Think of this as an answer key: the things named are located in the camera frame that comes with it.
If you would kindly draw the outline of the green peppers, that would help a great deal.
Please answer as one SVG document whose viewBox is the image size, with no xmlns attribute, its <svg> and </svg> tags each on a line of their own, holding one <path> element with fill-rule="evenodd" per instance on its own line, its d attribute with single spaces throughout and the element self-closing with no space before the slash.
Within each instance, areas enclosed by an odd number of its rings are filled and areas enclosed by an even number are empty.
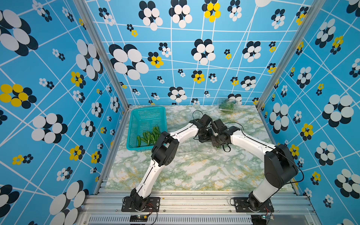
<svg viewBox="0 0 360 225">
<path fill-rule="evenodd" d="M 160 128 L 159 126 L 154 126 L 152 130 L 143 131 L 140 135 L 136 137 L 137 147 L 152 146 L 160 138 Z"/>
</svg>

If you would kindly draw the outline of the clear clamshell with peppers front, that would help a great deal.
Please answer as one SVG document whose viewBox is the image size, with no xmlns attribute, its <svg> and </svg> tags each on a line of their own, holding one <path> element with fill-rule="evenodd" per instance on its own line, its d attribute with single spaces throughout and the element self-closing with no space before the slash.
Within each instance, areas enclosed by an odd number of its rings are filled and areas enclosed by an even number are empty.
<svg viewBox="0 0 360 225">
<path fill-rule="evenodd" d="M 213 152 L 213 147 L 210 145 L 209 142 L 201 143 L 197 140 L 190 140 L 190 141 L 184 143 L 183 145 L 184 145 L 184 151 L 186 153 L 200 154 L 200 153 Z"/>
</svg>

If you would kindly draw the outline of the clear clamshell with peppers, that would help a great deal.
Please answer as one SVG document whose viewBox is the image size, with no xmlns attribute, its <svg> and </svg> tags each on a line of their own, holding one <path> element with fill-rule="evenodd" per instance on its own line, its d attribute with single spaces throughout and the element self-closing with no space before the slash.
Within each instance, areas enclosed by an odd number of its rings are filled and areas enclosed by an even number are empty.
<svg viewBox="0 0 360 225">
<path fill-rule="evenodd" d="M 184 143 L 183 145 L 184 145 L 184 151 L 186 153 L 200 154 L 200 153 L 213 152 L 213 147 L 210 145 L 209 142 L 201 143 L 197 140 L 190 140 L 190 141 Z"/>
<path fill-rule="evenodd" d="M 232 114 L 236 112 L 239 108 L 238 103 L 233 99 L 219 99 L 217 102 L 218 108 L 221 112 Z"/>
</svg>

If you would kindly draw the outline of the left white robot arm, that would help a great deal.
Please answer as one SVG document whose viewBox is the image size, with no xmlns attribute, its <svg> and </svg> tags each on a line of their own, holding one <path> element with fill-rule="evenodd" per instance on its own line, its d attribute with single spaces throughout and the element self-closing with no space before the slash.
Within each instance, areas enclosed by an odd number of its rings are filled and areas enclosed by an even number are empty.
<svg viewBox="0 0 360 225">
<path fill-rule="evenodd" d="M 149 167 L 141 182 L 130 193 L 131 203 L 138 211 L 142 211 L 148 202 L 155 181 L 161 171 L 175 158 L 178 147 L 184 141 L 199 137 L 199 141 L 207 142 L 211 139 L 210 124 L 212 118 L 204 114 L 200 119 L 191 120 L 183 128 L 174 132 L 162 132 L 151 150 Z"/>
</svg>

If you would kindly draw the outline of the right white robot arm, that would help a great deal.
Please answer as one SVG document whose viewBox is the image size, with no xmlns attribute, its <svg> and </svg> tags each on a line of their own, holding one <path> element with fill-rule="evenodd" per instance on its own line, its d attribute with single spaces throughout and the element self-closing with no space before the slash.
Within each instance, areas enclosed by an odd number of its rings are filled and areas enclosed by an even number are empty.
<svg viewBox="0 0 360 225">
<path fill-rule="evenodd" d="M 284 185 L 291 183 L 291 179 L 299 173 L 287 146 L 258 140 L 239 127 L 227 127 L 220 119 L 214 121 L 211 128 L 214 132 L 211 137 L 213 146 L 229 147 L 232 144 L 243 148 L 264 163 L 264 179 L 250 192 L 247 200 L 248 207 L 253 212 L 260 211 L 266 201 Z"/>
</svg>

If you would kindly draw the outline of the clear clamshell with peppers back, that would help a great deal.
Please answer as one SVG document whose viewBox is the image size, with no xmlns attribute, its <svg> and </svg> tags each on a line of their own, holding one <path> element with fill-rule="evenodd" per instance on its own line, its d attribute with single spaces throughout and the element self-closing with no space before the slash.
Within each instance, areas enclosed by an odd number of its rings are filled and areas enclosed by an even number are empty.
<svg viewBox="0 0 360 225">
<path fill-rule="evenodd" d="M 236 112 L 239 108 L 238 103 L 233 99 L 219 99 L 217 102 L 218 108 L 221 112 L 232 114 Z"/>
</svg>

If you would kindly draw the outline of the teal plastic basket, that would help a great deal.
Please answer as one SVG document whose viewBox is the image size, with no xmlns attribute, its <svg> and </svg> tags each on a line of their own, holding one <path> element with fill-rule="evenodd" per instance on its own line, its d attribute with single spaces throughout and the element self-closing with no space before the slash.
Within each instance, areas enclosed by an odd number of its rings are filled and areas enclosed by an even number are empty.
<svg viewBox="0 0 360 225">
<path fill-rule="evenodd" d="M 167 131 L 166 109 L 163 106 L 143 107 L 132 110 L 127 136 L 127 149 L 137 152 L 151 150 L 154 145 L 137 147 L 137 136 L 143 131 L 152 130 L 154 126 L 159 126 L 160 133 Z"/>
</svg>

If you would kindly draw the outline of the right controller board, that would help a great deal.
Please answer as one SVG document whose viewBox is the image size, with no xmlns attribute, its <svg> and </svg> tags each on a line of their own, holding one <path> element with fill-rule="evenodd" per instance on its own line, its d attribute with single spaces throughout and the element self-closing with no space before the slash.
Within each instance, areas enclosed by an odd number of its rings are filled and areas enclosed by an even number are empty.
<svg viewBox="0 0 360 225">
<path fill-rule="evenodd" d="M 268 225 L 274 220 L 274 216 L 252 215 L 251 219 L 253 225 Z"/>
</svg>

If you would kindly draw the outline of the controller board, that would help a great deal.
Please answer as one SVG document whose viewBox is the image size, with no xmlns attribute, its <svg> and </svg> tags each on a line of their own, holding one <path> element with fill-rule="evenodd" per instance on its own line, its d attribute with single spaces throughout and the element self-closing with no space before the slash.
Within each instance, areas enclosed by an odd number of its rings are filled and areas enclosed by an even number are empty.
<svg viewBox="0 0 360 225">
<path fill-rule="evenodd" d="M 274 220 L 274 216 L 252 215 L 251 219 L 253 225 L 268 225 Z"/>
<path fill-rule="evenodd" d="M 148 215 L 131 215 L 129 218 L 130 225 L 146 225 L 148 222 Z"/>
</svg>

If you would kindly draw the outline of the left controller board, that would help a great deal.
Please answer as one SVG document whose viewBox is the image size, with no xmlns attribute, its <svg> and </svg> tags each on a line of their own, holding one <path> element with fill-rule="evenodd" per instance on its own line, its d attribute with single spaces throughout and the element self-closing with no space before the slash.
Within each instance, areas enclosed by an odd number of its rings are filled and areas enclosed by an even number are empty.
<svg viewBox="0 0 360 225">
<path fill-rule="evenodd" d="M 130 225 L 146 225 L 148 222 L 148 215 L 131 215 L 129 218 Z"/>
</svg>

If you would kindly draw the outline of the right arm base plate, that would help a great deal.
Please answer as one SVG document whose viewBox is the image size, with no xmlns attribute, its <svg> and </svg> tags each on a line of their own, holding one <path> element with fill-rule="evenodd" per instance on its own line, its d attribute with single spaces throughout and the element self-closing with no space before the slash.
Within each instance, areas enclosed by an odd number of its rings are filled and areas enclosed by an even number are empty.
<svg viewBox="0 0 360 225">
<path fill-rule="evenodd" d="M 235 207 L 236 212 L 243 213 L 273 213 L 274 208 L 270 199 L 262 203 L 262 206 L 257 210 L 252 210 L 246 197 L 235 197 L 232 199 L 232 205 Z"/>
</svg>

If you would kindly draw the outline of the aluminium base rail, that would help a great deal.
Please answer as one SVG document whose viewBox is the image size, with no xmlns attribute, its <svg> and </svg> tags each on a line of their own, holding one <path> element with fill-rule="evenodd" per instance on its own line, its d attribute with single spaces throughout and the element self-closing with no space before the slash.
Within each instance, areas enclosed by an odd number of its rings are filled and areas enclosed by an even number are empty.
<svg viewBox="0 0 360 225">
<path fill-rule="evenodd" d="M 126 191 L 100 189 L 86 198 L 77 225 L 130 225 L 131 215 L 122 212 Z M 252 215 L 274 216 L 269 225 L 319 225 L 320 219 L 309 197 L 294 192 L 278 192 L 271 197 L 273 213 L 236 212 L 233 198 L 246 197 L 243 191 L 153 191 L 160 198 L 159 212 L 153 212 L 146 225 L 252 225 Z"/>
</svg>

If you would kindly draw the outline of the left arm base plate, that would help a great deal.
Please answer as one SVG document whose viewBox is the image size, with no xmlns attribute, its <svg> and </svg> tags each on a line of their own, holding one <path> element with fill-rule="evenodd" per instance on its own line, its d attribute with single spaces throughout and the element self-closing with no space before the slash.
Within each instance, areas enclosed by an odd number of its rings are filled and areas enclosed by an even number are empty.
<svg viewBox="0 0 360 225">
<path fill-rule="evenodd" d="M 122 212 L 159 212 L 160 198 L 149 197 L 142 200 L 140 204 L 134 203 L 130 196 L 126 196 L 122 200 Z"/>
</svg>

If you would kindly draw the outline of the aluminium frame post right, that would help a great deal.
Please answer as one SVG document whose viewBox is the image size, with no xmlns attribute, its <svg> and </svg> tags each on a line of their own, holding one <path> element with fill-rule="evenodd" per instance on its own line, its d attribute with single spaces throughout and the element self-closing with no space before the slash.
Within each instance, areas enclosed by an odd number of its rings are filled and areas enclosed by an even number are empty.
<svg viewBox="0 0 360 225">
<path fill-rule="evenodd" d="M 309 8 L 309 12 L 307 17 L 305 18 L 302 25 L 297 30 L 295 36 L 293 37 L 290 45 L 286 49 L 283 57 L 281 58 L 279 65 L 277 66 L 277 70 L 275 74 L 270 78 L 269 82 L 267 83 L 261 97 L 259 98 L 259 102 L 256 105 L 258 112 L 261 111 L 261 107 L 265 103 L 266 99 L 270 96 L 270 93 L 275 85 L 276 81 L 280 79 L 282 73 L 286 69 L 286 66 L 289 64 L 293 54 L 297 48 L 297 46 L 302 42 L 303 38 L 307 34 L 309 28 L 313 24 L 314 20 L 316 19 L 318 13 L 320 12 L 321 8 L 325 4 L 326 0 L 316 0 L 313 1 L 312 5 Z"/>
</svg>

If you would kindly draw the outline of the aluminium frame post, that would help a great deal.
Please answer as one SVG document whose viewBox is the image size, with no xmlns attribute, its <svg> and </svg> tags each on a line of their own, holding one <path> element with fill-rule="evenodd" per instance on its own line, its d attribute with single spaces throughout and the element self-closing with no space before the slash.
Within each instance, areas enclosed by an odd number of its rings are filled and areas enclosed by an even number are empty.
<svg viewBox="0 0 360 225">
<path fill-rule="evenodd" d="M 316 19 L 318 13 L 320 12 L 321 8 L 325 4 L 326 0 L 316 0 L 313 1 L 312 5 L 309 8 L 309 12 L 307 17 L 305 18 L 302 25 L 297 30 L 295 36 L 293 37 L 290 45 L 286 49 L 283 57 L 281 58 L 279 65 L 277 66 L 277 70 L 275 74 L 270 78 L 269 82 L 267 83 L 261 97 L 259 98 L 259 102 L 256 105 L 258 112 L 261 111 L 261 107 L 265 103 L 266 99 L 270 96 L 270 93 L 275 85 L 276 81 L 280 79 L 282 73 L 286 69 L 286 66 L 289 64 L 293 54 L 297 48 L 297 46 L 302 42 L 303 38 L 307 34 L 309 28 L 313 24 L 314 20 Z"/>
<path fill-rule="evenodd" d="M 119 80 L 118 80 L 118 78 L 115 74 L 115 71 L 111 65 L 110 59 L 107 56 L 105 47 L 101 42 L 100 36 L 99 36 L 96 26 L 95 26 L 95 23 L 92 21 L 90 11 L 88 10 L 88 8 L 86 6 L 86 2 L 81 1 L 81 0 L 74 0 L 74 4 L 80 14 L 80 17 L 85 22 L 85 26 L 87 27 L 89 36 L 90 36 L 91 40 L 93 41 L 93 44 L 99 54 L 99 57 L 104 65 L 104 68 L 106 69 L 106 71 L 109 75 L 109 79 L 110 79 L 114 89 L 116 90 L 116 92 L 120 98 L 120 101 L 123 104 L 123 107 L 125 108 L 125 111 L 127 111 L 129 109 L 128 101 L 125 97 L 125 94 L 122 91 L 122 88 L 120 87 Z"/>
</svg>

